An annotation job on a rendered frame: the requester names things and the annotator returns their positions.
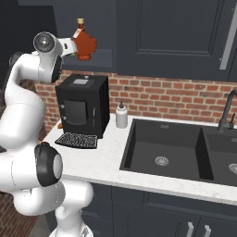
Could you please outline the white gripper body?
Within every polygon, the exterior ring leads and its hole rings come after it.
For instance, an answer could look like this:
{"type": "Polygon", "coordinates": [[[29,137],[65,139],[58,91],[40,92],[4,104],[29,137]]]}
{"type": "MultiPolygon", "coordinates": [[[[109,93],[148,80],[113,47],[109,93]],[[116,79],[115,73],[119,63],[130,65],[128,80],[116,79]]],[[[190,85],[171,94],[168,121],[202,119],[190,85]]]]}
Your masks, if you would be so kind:
{"type": "Polygon", "coordinates": [[[69,47],[70,47],[70,51],[73,55],[77,55],[78,53],[78,47],[77,45],[75,44],[75,39],[73,37],[70,37],[69,38],[69,47]]]}

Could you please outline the maple syrup bottle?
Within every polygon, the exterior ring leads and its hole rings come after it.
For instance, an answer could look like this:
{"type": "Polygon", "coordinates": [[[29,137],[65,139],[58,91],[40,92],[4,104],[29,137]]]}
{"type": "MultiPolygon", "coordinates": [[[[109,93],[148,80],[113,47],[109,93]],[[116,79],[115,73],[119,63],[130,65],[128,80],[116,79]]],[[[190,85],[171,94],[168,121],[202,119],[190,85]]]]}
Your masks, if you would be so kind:
{"type": "Polygon", "coordinates": [[[78,29],[72,36],[72,41],[77,46],[77,56],[80,61],[91,59],[91,54],[96,50],[96,39],[85,32],[84,19],[78,19],[78,29]]]}

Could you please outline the dark swung-open cabinet door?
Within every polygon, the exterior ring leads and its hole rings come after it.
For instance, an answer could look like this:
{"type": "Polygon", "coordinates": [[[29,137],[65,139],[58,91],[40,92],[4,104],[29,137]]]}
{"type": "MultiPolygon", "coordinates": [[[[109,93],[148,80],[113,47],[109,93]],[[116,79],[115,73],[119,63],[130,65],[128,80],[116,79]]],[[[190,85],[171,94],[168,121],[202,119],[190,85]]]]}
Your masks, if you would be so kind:
{"type": "Polygon", "coordinates": [[[20,6],[18,0],[0,0],[0,87],[9,58],[16,52],[32,52],[33,38],[41,31],[57,35],[51,6],[20,6]]]}

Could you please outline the white condiment bottle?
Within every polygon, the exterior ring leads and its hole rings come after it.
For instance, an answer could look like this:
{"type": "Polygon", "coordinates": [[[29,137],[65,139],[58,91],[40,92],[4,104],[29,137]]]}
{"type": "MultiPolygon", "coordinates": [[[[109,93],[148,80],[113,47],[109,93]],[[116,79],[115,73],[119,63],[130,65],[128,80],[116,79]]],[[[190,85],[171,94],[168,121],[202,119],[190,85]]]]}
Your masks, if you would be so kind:
{"type": "Polygon", "coordinates": [[[120,102],[116,110],[116,126],[120,129],[125,129],[128,125],[128,110],[127,107],[120,102]]]}

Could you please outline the dark narrow base cabinet panel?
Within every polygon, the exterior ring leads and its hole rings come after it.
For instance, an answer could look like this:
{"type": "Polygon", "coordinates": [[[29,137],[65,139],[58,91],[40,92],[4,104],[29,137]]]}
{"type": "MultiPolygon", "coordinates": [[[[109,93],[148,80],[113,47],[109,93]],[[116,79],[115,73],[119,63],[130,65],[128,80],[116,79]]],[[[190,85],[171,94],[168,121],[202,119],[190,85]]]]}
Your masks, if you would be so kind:
{"type": "Polygon", "coordinates": [[[83,220],[94,237],[113,237],[112,188],[97,183],[93,183],[93,188],[94,198],[82,210],[83,220]]]}

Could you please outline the dark base cabinet door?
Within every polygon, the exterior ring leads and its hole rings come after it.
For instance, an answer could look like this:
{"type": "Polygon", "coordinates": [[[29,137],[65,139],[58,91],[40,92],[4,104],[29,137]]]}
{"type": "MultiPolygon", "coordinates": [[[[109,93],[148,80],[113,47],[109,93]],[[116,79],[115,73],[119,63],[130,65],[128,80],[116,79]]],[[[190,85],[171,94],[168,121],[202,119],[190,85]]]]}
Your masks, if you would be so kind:
{"type": "Polygon", "coordinates": [[[114,237],[186,237],[199,218],[162,208],[113,205],[114,237]]]}
{"type": "Polygon", "coordinates": [[[211,229],[209,237],[237,237],[237,221],[212,218],[200,219],[195,237],[204,237],[205,225],[211,229]]]}

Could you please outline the black coffee machine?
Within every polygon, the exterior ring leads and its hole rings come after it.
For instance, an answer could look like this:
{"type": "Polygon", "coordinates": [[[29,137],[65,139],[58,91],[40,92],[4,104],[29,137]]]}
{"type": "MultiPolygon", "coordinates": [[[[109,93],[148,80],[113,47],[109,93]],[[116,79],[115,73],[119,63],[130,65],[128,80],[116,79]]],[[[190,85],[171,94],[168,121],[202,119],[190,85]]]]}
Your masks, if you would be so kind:
{"type": "Polygon", "coordinates": [[[95,149],[110,120],[108,77],[71,74],[56,87],[64,134],[57,144],[95,149]]]}

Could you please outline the black double sink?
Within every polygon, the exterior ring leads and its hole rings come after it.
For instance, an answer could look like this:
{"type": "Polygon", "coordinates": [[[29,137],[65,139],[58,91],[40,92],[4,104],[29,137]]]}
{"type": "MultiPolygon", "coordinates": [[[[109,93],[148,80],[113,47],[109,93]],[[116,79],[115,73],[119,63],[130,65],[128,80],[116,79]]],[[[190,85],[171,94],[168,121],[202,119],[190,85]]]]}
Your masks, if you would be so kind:
{"type": "Polygon", "coordinates": [[[120,168],[237,187],[237,130],[135,118],[120,168]]]}

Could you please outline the black faucet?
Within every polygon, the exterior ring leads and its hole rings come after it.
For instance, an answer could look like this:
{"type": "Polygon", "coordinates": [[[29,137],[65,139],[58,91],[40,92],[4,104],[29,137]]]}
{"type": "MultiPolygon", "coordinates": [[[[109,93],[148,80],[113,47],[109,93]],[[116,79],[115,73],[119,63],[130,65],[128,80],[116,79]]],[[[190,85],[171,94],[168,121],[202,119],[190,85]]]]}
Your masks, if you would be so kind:
{"type": "Polygon", "coordinates": [[[230,122],[227,121],[227,116],[228,116],[230,108],[231,108],[233,96],[237,97],[237,89],[232,90],[228,95],[222,117],[218,123],[218,131],[219,132],[224,132],[225,130],[232,130],[234,127],[233,120],[234,120],[235,115],[232,115],[230,122]]]}

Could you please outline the dark drawer front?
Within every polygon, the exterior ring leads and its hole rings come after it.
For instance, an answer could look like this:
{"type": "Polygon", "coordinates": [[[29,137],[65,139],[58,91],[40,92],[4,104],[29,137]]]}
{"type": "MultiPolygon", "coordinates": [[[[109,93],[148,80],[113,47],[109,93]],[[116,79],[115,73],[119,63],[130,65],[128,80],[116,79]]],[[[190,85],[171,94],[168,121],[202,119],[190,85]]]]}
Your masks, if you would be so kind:
{"type": "Polygon", "coordinates": [[[178,197],[175,195],[113,187],[112,200],[115,203],[124,205],[144,206],[152,208],[164,207],[167,209],[194,213],[200,216],[225,218],[237,221],[237,206],[178,197]]]}

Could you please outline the dark open wall cabinet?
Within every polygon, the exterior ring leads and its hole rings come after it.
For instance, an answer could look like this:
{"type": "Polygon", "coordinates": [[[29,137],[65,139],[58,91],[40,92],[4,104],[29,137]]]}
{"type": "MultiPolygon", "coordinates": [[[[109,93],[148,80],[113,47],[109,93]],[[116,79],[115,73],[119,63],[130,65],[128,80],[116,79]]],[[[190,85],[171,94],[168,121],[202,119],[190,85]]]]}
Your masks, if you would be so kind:
{"type": "Polygon", "coordinates": [[[114,0],[54,0],[56,30],[59,38],[72,36],[78,19],[84,19],[85,31],[96,39],[96,51],[89,61],[76,56],[64,58],[64,69],[111,72],[113,70],[114,0]]]}

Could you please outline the dark wall cabinet door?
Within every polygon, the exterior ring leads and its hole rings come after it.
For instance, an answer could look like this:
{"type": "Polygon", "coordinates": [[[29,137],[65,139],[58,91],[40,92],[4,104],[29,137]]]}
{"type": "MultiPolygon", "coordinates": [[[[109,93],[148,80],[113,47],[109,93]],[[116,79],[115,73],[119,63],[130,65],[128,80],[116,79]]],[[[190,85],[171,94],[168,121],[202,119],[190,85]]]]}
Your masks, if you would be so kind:
{"type": "Polygon", "coordinates": [[[236,81],[237,32],[220,59],[237,0],[117,0],[117,70],[122,75],[236,81]]]}

